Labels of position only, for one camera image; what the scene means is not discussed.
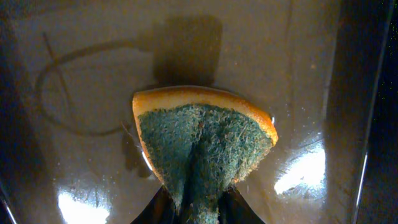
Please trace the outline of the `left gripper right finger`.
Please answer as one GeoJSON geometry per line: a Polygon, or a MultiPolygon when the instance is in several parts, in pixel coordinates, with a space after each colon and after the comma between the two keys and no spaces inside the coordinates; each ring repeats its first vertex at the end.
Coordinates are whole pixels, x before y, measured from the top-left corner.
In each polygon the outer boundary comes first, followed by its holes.
{"type": "Polygon", "coordinates": [[[229,187],[218,200],[219,224],[265,224],[236,187],[229,187]]]}

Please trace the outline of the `yellow green sponge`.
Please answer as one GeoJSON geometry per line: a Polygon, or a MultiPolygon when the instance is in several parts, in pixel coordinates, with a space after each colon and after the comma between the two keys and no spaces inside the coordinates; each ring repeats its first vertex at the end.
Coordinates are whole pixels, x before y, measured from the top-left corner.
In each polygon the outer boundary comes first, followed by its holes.
{"type": "Polygon", "coordinates": [[[174,201],[177,223],[219,223],[218,200],[278,140],[272,117],[227,91],[139,91],[132,112],[145,162],[174,201]]]}

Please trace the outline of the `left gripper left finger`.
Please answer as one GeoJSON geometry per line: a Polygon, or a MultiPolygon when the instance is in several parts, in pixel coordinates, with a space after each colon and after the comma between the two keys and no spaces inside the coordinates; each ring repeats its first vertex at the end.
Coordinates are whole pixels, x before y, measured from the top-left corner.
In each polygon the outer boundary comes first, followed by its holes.
{"type": "Polygon", "coordinates": [[[145,209],[131,224],[176,224],[175,204],[169,191],[164,187],[157,191],[145,209]]]}

